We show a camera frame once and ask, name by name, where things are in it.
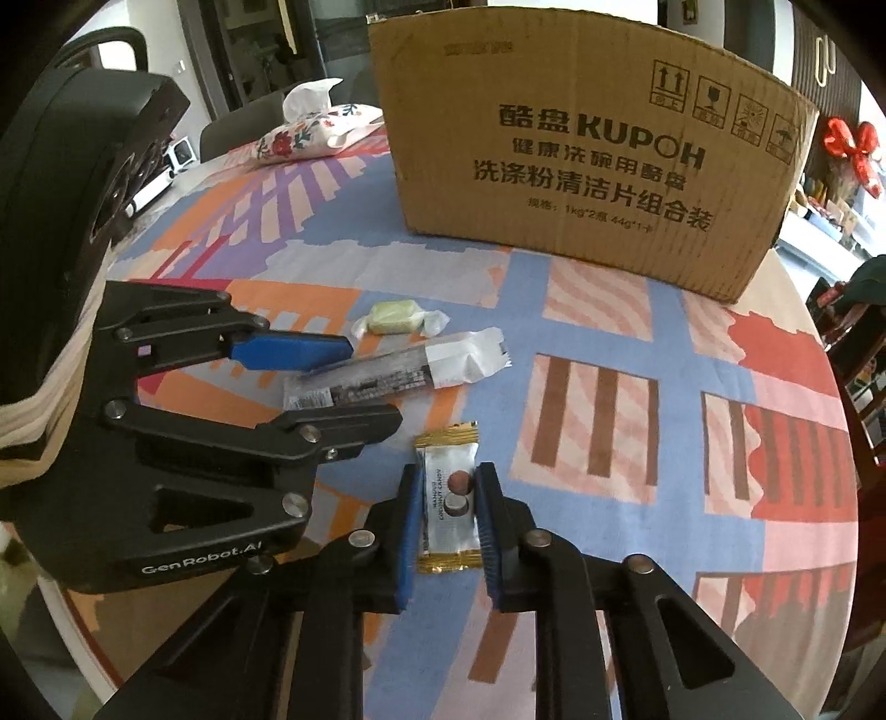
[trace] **tablecloth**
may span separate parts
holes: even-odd
[[[393,298],[444,310],[448,333],[500,327],[512,367],[402,398],[393,438],[321,467],[304,547],[393,495],[415,434],[476,420],[478,459],[541,527],[604,558],[651,555],[806,717],[818,711],[851,604],[855,474],[828,361],[774,251],[725,307],[621,270],[412,235],[381,132],[333,159],[199,184],[112,277],[227,290],[281,329],[349,333]],[[406,341],[369,336],[358,352]],[[140,390],[145,403],[251,426],[280,411],[282,383],[217,361]],[[62,593],[99,694],[224,577]],[[367,616],[365,716],[529,720],[533,634],[530,614],[492,612],[479,571],[423,575],[403,615]]]

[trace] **candy wrapper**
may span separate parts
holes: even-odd
[[[418,571],[482,567],[474,507],[477,423],[461,423],[416,438],[424,470],[424,547]]]
[[[382,127],[385,120],[377,107],[331,105],[330,88],[340,82],[330,77],[291,90],[283,101],[286,124],[258,141],[256,160],[266,164],[335,155]]]
[[[440,310],[425,310],[414,300],[377,302],[368,315],[351,327],[351,334],[360,340],[367,332],[375,335],[396,335],[421,330],[423,338],[435,338],[443,332],[449,315]]]
[[[345,360],[284,380],[284,409],[306,410],[377,400],[406,390],[477,382],[510,366],[497,327]]]

